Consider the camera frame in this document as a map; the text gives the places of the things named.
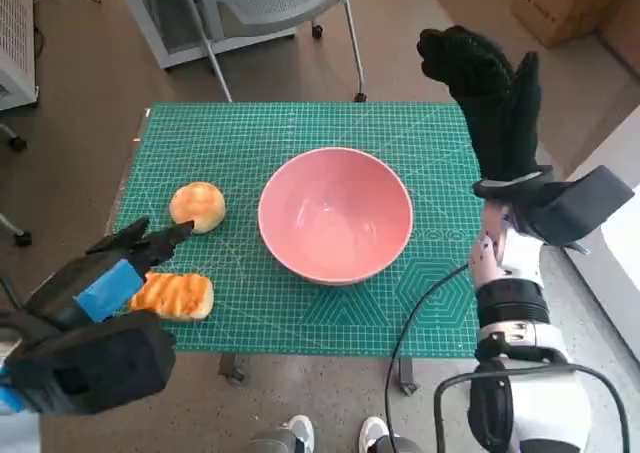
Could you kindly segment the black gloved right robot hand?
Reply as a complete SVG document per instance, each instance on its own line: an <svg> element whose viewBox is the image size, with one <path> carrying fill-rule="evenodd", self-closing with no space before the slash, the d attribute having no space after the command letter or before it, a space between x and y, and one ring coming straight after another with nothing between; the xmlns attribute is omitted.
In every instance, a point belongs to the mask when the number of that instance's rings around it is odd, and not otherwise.
<svg viewBox="0 0 640 453"><path fill-rule="evenodd" d="M416 48L423 74L446 85L461 108L482 179L511 182L542 170L537 53L513 66L496 43L460 25L422 30Z"/></svg>

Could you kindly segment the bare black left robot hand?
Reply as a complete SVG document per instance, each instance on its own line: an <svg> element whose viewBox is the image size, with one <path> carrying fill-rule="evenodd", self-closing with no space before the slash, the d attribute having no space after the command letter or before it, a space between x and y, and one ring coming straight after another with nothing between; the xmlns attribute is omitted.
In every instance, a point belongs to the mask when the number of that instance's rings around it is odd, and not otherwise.
<svg viewBox="0 0 640 453"><path fill-rule="evenodd" d="M66 263L30 296L26 311L63 331L112 316L194 231L192 220L151 233L149 223L141 217Z"/></svg>

